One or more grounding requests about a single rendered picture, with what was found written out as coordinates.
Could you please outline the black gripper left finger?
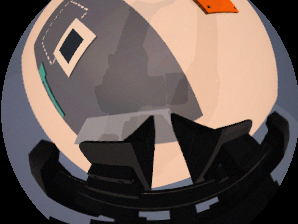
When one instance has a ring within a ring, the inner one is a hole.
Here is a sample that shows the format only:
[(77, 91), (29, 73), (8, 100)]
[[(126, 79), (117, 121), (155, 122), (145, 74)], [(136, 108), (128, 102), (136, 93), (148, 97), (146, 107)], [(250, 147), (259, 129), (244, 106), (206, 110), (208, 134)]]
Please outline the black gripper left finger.
[(122, 165), (132, 167), (137, 173), (145, 190), (152, 190), (154, 143), (156, 143), (156, 128), (154, 117), (140, 125), (122, 141), (81, 141), (78, 144), (82, 155), (89, 163)]

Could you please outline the cream square tile with dark square center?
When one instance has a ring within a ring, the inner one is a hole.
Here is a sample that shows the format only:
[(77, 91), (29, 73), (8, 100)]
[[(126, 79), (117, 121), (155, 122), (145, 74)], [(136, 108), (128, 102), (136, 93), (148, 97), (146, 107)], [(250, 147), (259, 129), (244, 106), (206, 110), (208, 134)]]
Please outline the cream square tile with dark square center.
[(53, 53), (55, 53), (56, 60), (59, 60), (61, 68), (67, 72), (68, 77), (71, 77), (78, 60), (96, 37), (97, 35), (88, 30), (85, 24), (82, 24), (77, 18), (73, 20), (71, 27), (65, 31)]

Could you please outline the teal small trowel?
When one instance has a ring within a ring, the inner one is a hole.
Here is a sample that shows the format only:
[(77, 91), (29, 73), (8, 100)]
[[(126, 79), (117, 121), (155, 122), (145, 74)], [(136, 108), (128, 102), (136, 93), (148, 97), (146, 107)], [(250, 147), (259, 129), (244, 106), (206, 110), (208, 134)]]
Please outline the teal small trowel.
[(63, 111), (61, 111), (61, 105), (59, 103), (57, 103), (57, 100), (55, 99), (55, 95), (53, 95), (53, 93), (51, 91), (52, 88), (49, 87), (47, 77), (45, 77), (45, 75), (48, 75), (48, 73), (47, 73), (47, 69), (45, 69), (44, 67), (45, 67), (44, 61), (41, 61), (40, 68), (39, 68), (41, 80), (43, 80), (44, 84), (47, 85), (47, 89), (49, 91), (48, 95), (52, 97), (52, 101), (53, 101), (53, 103), (55, 103), (56, 108), (59, 109), (59, 112), (61, 113), (61, 117), (65, 117), (65, 113)]

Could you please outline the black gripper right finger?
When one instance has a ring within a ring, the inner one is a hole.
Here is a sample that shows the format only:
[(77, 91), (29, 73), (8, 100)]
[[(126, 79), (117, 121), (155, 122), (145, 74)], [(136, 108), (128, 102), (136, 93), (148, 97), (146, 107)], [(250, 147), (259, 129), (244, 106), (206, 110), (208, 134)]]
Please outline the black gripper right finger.
[(217, 129), (194, 123), (188, 117), (172, 113), (173, 133), (177, 137), (181, 153), (188, 165), (193, 184), (202, 183), (210, 164), (216, 159), (221, 145), (226, 141), (237, 139), (251, 129), (251, 120), (246, 119)]

